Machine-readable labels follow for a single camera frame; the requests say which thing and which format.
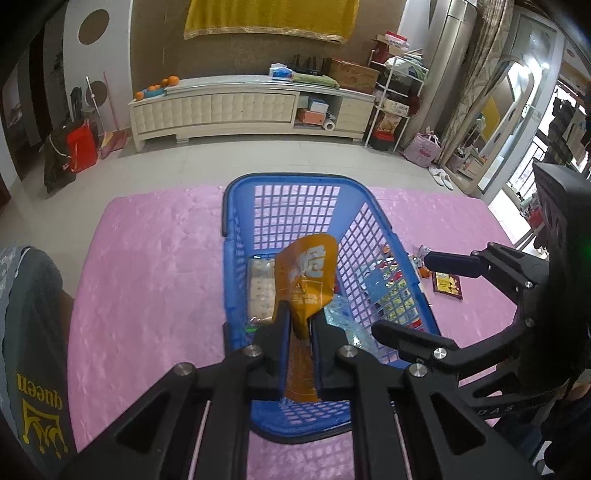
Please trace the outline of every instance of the storage box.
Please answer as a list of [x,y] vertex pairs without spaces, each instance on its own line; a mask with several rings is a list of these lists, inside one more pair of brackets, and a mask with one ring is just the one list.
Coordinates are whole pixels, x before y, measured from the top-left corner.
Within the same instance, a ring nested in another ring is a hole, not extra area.
[[378,48],[381,50],[382,48],[385,50],[386,48],[388,49],[388,53],[390,55],[393,56],[397,56],[397,57],[402,57],[406,52],[401,49],[398,48],[396,45],[390,45],[390,43],[388,42],[388,40],[386,40],[386,37],[384,37],[383,35],[376,35],[375,39],[377,42],[379,42],[380,44],[384,44],[385,46],[382,45],[378,45]]
[[339,82],[341,88],[371,94],[379,72],[349,61],[330,59],[328,76]]
[[297,107],[296,108],[308,108],[308,101],[310,100],[309,95],[300,94],[297,99]]
[[386,98],[384,99],[382,109],[384,109],[385,112],[395,113],[396,115],[408,116],[408,110],[410,107],[408,105],[404,105],[403,103],[394,102],[394,100]]
[[325,118],[325,113],[310,112],[307,108],[300,108],[297,111],[297,119],[305,124],[322,125]]
[[329,104],[321,98],[310,97],[308,101],[308,110],[310,112],[318,112],[326,115],[329,111]]

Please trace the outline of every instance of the clothes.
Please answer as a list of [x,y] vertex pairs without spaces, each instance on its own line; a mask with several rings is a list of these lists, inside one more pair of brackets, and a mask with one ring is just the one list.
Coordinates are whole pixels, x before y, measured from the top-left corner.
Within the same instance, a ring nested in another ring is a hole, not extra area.
[[574,107],[565,100],[554,99],[554,109],[552,114],[554,120],[548,126],[548,140],[550,146],[544,155],[544,163],[553,163],[558,165],[568,165],[573,159],[573,153],[570,151],[563,135],[566,132],[570,121],[575,113]]
[[[21,255],[25,249],[26,247],[12,247],[0,250],[0,345],[4,344],[6,338],[5,316],[8,309],[8,300],[17,275]],[[17,435],[17,425],[8,401],[7,374],[3,355],[0,355],[0,413],[6,419],[12,433]]]
[[47,254],[35,248],[27,251],[20,265],[16,260],[18,276],[6,315],[0,317],[5,324],[2,398],[8,397],[5,404],[10,407],[16,441],[44,478],[53,480],[76,454],[60,324],[61,275]]
[[544,440],[552,441],[544,460],[555,472],[560,471],[578,442],[591,430],[591,390],[582,398],[557,407],[542,425]]
[[577,108],[562,136],[577,162],[581,162],[585,157],[585,146],[581,142],[585,131],[585,115]]
[[584,105],[585,112],[587,113],[586,121],[586,132],[585,136],[581,140],[583,145],[587,145],[587,151],[591,150],[591,85],[587,88],[587,92],[584,97]]
[[346,42],[359,0],[191,0],[184,38],[273,33]]

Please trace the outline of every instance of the white tv cabinet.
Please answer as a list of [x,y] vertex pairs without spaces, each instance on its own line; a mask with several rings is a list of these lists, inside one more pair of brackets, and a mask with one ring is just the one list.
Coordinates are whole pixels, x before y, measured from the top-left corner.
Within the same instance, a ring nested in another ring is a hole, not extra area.
[[[321,94],[336,116],[335,129],[299,124],[300,95]],[[346,89],[272,80],[265,75],[227,75],[181,80],[165,94],[129,103],[135,148],[149,138],[236,134],[325,135],[361,140],[375,97]]]

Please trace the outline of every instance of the cabinet drawer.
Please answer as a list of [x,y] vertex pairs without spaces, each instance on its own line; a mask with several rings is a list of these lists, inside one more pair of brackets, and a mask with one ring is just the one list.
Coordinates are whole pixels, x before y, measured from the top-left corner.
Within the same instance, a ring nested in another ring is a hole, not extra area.
[[212,95],[212,122],[291,122],[295,95],[217,93]]
[[364,132],[372,107],[373,104],[370,102],[344,98],[340,104],[335,128],[337,130]]
[[164,128],[209,124],[212,121],[212,96],[197,95],[146,103],[134,107],[133,115],[139,134]]

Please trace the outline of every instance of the curtain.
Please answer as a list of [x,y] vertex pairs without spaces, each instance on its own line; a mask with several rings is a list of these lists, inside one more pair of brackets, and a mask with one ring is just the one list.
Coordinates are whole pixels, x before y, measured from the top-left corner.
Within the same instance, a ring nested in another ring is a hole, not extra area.
[[346,42],[359,0],[191,0],[184,38],[274,33]]
[[470,107],[489,83],[501,58],[513,17],[514,0],[478,0],[479,36],[466,72],[461,101],[453,112],[441,138],[439,162],[449,158],[457,147],[462,122]]

